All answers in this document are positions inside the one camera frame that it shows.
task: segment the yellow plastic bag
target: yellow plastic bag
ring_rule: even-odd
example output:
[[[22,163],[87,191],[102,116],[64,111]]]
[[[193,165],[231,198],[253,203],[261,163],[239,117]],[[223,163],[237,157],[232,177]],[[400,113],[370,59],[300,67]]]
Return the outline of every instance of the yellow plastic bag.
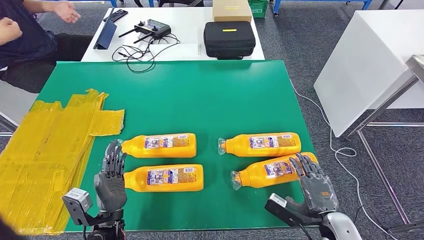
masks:
[[[68,105],[36,101],[0,155],[0,213],[25,235],[60,234],[69,214],[61,196],[78,187],[94,136],[116,135],[124,110],[102,111],[108,95],[89,89]]]

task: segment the black carrying case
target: black carrying case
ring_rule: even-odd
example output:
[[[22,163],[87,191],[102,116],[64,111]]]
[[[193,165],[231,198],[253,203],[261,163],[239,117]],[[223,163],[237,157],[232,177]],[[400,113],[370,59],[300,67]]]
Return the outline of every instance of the black carrying case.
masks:
[[[219,60],[240,60],[250,56],[256,46],[255,35],[248,21],[208,22],[203,31],[206,54]]]

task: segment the bottle label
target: bottle label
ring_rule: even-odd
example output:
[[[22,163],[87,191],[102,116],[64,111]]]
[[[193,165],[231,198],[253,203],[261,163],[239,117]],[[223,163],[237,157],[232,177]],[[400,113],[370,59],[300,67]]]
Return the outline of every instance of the bottle label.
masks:
[[[286,174],[292,174],[292,167],[286,162],[273,162],[265,165],[266,176],[273,179]]]
[[[173,136],[155,136],[146,137],[144,142],[145,149],[175,148],[190,145],[190,139],[187,134]]]
[[[196,180],[195,167],[155,169],[147,173],[148,185],[194,183]]]
[[[251,136],[249,141],[250,148],[252,149],[292,147],[296,145],[296,141],[291,134],[280,136]]]

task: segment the robotic hand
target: robotic hand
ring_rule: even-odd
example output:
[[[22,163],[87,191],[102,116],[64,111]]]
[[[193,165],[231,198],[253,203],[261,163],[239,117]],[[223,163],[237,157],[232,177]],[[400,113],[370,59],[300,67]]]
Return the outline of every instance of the robotic hand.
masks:
[[[339,201],[329,176],[325,175],[320,165],[311,161],[308,156],[296,153],[296,157],[302,168],[296,159],[290,157],[289,160],[299,177],[305,201],[298,204],[287,196],[285,198],[287,205],[296,212],[310,217],[319,217],[326,212],[338,211]]]
[[[290,162],[299,177],[304,202],[297,203],[291,197],[283,199],[273,193],[265,209],[291,227],[318,226],[321,240],[361,240],[352,220],[339,210],[339,201],[328,175],[320,165],[308,156],[296,153]]]
[[[101,171],[94,176],[97,206],[100,212],[113,213],[127,202],[124,183],[124,163],[127,154],[121,155],[122,147],[113,140],[104,153]]]
[[[73,222],[86,227],[93,226],[88,240],[124,240],[124,210],[127,202],[124,182],[124,163],[127,154],[121,153],[117,140],[109,143],[104,154],[101,171],[94,176],[94,189],[99,213],[90,216],[87,211],[93,205],[88,192],[71,189],[62,199]]]

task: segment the plastic bottle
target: plastic bottle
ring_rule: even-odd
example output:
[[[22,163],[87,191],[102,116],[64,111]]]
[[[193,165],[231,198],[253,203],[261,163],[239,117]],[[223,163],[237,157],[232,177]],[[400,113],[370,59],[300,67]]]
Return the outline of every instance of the plastic bottle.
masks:
[[[303,152],[302,155],[310,157],[312,162],[318,163],[317,158],[311,152]],[[297,181],[298,175],[289,158],[299,159],[295,154],[277,157],[274,159],[255,162],[242,171],[231,171],[230,178],[232,187],[238,190],[240,187],[251,186],[263,188],[276,184]]]
[[[125,187],[136,192],[194,192],[203,189],[203,166],[178,164],[142,166],[123,175]]]
[[[123,141],[122,151],[136,158],[192,158],[196,156],[196,135],[140,135]]]
[[[218,154],[238,157],[280,157],[301,150],[301,139],[293,132],[241,134],[232,139],[218,139]]]

